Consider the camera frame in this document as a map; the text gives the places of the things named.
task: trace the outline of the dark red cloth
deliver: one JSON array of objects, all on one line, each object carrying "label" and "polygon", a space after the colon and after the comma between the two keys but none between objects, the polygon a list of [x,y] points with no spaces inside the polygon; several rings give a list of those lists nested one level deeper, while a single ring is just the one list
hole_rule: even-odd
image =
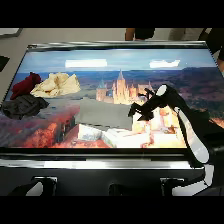
[{"label": "dark red cloth", "polygon": [[38,74],[30,72],[30,75],[25,80],[15,84],[12,87],[12,96],[10,100],[14,100],[17,96],[29,94],[35,87],[36,84],[41,82],[41,78]]}]

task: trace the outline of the blue sky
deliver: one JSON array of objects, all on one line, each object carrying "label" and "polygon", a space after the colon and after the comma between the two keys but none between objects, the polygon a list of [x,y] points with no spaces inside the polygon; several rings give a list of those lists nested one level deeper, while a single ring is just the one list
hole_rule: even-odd
[{"label": "blue sky", "polygon": [[[106,59],[107,67],[65,68],[66,60]],[[113,50],[72,50],[29,52],[18,73],[69,72],[69,71],[117,71],[117,70],[158,70],[149,66],[152,60],[172,62],[180,60],[178,67],[214,67],[215,62],[207,49],[113,49]]]}]

